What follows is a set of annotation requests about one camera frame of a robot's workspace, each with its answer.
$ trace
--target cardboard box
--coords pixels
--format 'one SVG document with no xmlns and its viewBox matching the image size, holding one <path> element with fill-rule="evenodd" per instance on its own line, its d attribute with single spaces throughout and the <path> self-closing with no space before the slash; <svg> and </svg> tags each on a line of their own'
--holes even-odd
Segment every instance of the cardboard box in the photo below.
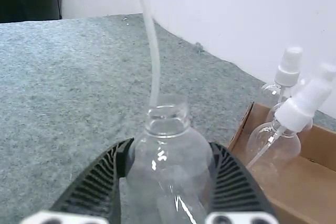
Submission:
<svg viewBox="0 0 336 224">
<path fill-rule="evenodd" d="M 252 104 L 229 150 L 244 162 L 251 132 L 266 118 L 269 109 Z M 301 154 L 279 176 L 279 188 L 265 189 L 280 224 L 336 223 L 336 132 L 314 125 L 299 135 Z"/>
</svg>

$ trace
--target clear spray bottle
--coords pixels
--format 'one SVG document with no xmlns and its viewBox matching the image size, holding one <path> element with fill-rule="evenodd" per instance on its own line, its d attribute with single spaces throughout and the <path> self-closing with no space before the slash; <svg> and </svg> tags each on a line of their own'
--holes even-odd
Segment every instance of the clear spray bottle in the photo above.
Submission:
<svg viewBox="0 0 336 224">
<path fill-rule="evenodd" d="M 336 76 L 336 67 L 328 63 L 321 63 L 318 67 L 318 70 L 314 73 L 311 78 L 301 79 L 299 82 L 291 89 L 291 97 L 295 96 L 304 86 L 306 86 L 312 78 L 321 79 L 326 81 L 331 85 L 332 81 Z M 281 107 L 283 102 L 280 102 L 273 106 L 267 114 L 265 122 L 271 122 L 274 118 L 275 112 Z M 302 131 L 308 131 L 313 126 L 313 119 L 311 119 L 308 124 L 304 127 Z"/>
<path fill-rule="evenodd" d="M 278 66 L 274 83 L 267 83 L 261 88 L 256 102 L 272 108 L 274 105 L 284 102 L 286 98 L 290 97 L 291 87 L 299 79 L 301 58 L 302 48 L 287 48 Z"/>
<path fill-rule="evenodd" d="M 295 97 L 283 103 L 272 122 L 260 125 L 251 133 L 245 162 L 261 187 L 274 185 L 279 172 L 300 154 L 297 133 L 314 117 L 331 91 L 324 80 L 311 80 Z"/>
</svg>

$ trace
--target gray felt surface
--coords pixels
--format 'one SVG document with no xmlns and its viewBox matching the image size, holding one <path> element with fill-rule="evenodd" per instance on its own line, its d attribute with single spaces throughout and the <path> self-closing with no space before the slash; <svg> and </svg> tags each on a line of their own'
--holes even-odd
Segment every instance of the gray felt surface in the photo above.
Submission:
<svg viewBox="0 0 336 224">
<path fill-rule="evenodd" d="M 123 18 L 0 25 L 0 223 L 50 207 L 101 152 L 142 129 L 148 41 L 141 15 Z M 262 82 L 157 28 L 162 91 L 187 95 L 193 126 L 227 144 Z M 322 113 L 315 122 L 336 129 Z"/>
</svg>

